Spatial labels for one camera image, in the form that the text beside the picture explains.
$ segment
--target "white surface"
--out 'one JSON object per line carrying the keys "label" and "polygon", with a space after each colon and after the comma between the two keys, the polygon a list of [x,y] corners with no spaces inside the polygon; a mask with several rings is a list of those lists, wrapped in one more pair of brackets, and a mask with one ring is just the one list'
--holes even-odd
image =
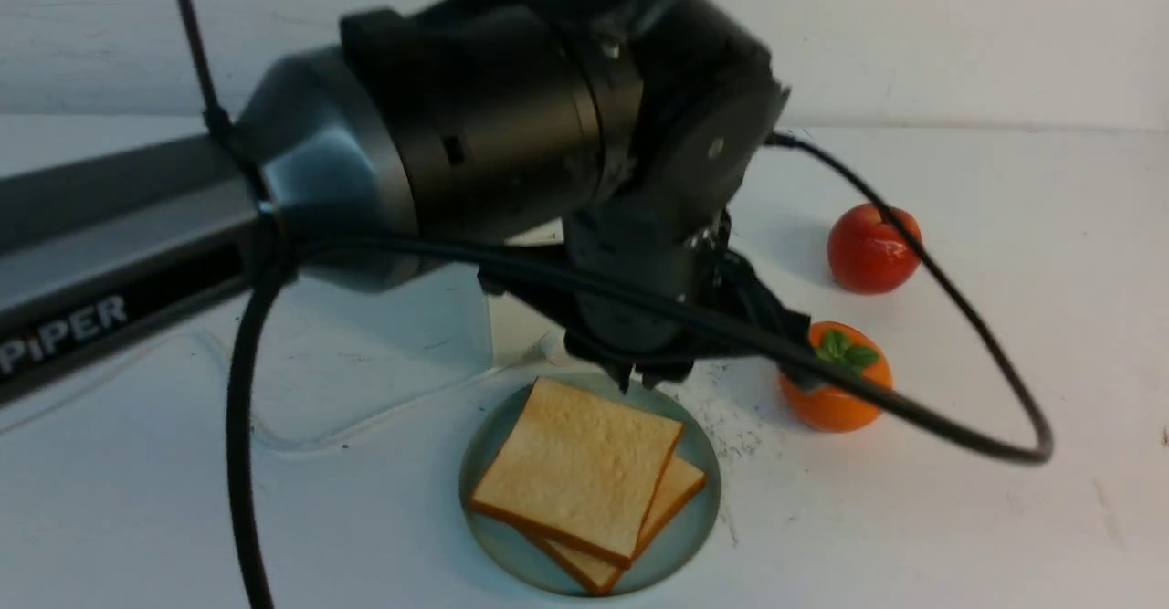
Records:
{"label": "white surface", "polygon": [[[81,154],[83,131],[99,140],[116,123],[4,119],[0,144],[47,164]],[[175,125],[134,127],[158,136]],[[915,214],[1047,409],[1056,458],[1039,469],[990,463],[890,417],[850,436],[812,434],[782,408],[768,364],[704,364],[671,392],[720,452],[719,527],[682,574],[610,605],[1164,607],[1169,138],[810,134]],[[732,208],[735,244],[784,302],[877,339],[905,392],[1030,438],[927,277],[881,298],[825,283],[826,229],[856,202],[801,157],[761,152]],[[0,438],[0,605],[244,605],[223,480],[226,361],[205,344],[199,323],[179,328],[101,390]],[[260,378],[276,381],[279,369]],[[367,380],[369,394],[382,392],[382,376]],[[579,605],[505,576],[459,514],[464,443],[520,382],[427,394],[347,448],[257,449],[261,535],[281,609]],[[5,423],[13,410],[29,408],[0,413]]]}
{"label": "white surface", "polygon": [[[346,11],[434,0],[195,0],[242,105]],[[795,85],[788,123],[1169,127],[1169,0],[718,0]],[[0,112],[196,113],[174,0],[0,0]]]}

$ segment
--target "tomato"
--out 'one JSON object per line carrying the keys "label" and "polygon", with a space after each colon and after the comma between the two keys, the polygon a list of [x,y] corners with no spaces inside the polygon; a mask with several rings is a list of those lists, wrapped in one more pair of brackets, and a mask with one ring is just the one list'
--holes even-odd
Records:
{"label": "tomato", "polygon": [[[888,360],[880,347],[860,331],[835,321],[819,321],[811,325],[808,339],[819,359],[851,368],[885,388],[893,387]],[[780,388],[793,413],[807,425],[822,431],[856,431],[881,413],[879,408],[830,386],[805,394],[782,374]]]}
{"label": "tomato", "polygon": [[[909,213],[892,210],[920,242],[921,230]],[[837,284],[852,292],[891,292],[908,281],[920,263],[893,224],[869,202],[844,213],[828,236],[828,267]]]}

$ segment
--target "toast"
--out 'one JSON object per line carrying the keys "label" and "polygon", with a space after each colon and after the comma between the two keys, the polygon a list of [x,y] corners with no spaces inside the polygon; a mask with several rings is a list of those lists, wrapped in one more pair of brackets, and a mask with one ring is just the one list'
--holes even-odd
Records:
{"label": "toast", "polygon": [[627,569],[682,423],[538,379],[472,511]]}
{"label": "toast", "polygon": [[[662,484],[653,496],[653,503],[650,504],[645,524],[642,525],[641,534],[637,538],[637,551],[634,554],[635,559],[642,555],[645,548],[653,542],[662,527],[665,527],[705,485],[705,472],[686,463],[680,456],[672,456],[665,469],[665,475],[662,476]],[[551,539],[533,534],[524,535],[593,595],[608,595],[624,573],[622,568]]]}

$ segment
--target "light blue plate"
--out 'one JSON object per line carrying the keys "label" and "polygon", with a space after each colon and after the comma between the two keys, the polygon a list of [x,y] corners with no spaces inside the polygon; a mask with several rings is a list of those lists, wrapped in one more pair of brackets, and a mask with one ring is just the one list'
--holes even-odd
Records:
{"label": "light blue plate", "polygon": [[[565,373],[553,378],[592,390],[606,399],[677,420],[685,425],[677,454],[706,472],[706,486],[660,531],[650,547],[634,562],[634,567],[621,576],[610,596],[638,591],[659,583],[678,572],[698,553],[718,519],[722,479],[719,476],[719,462],[710,438],[686,409],[662,393],[648,390],[641,383],[630,382],[629,393],[622,395],[617,385],[601,373]],[[568,576],[568,573],[560,569],[518,531],[468,508],[475,484],[486,472],[487,465],[507,440],[531,392],[532,387],[527,386],[504,400],[471,437],[466,454],[463,455],[463,469],[458,477],[463,512],[466,514],[471,534],[483,551],[510,575],[558,595],[587,597],[588,593]]]}

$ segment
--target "orange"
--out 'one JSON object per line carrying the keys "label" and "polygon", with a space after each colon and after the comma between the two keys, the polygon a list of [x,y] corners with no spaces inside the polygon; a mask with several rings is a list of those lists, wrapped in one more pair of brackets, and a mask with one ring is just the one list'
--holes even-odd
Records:
{"label": "orange", "polygon": [[[886,388],[893,387],[893,372],[888,367],[888,360],[885,359],[880,347],[860,331],[835,321],[819,321],[811,325],[808,331],[808,340],[815,350],[822,351],[825,335],[833,331],[836,334],[829,335],[833,342],[839,342],[839,334],[843,334],[846,335],[848,342],[852,347],[864,347],[876,352],[876,359],[872,355],[857,357],[870,362],[860,374],[877,385]],[[794,413],[809,427],[822,431],[832,434],[856,431],[876,420],[881,413],[879,408],[830,386],[805,394],[782,374],[780,375],[780,388]]]}

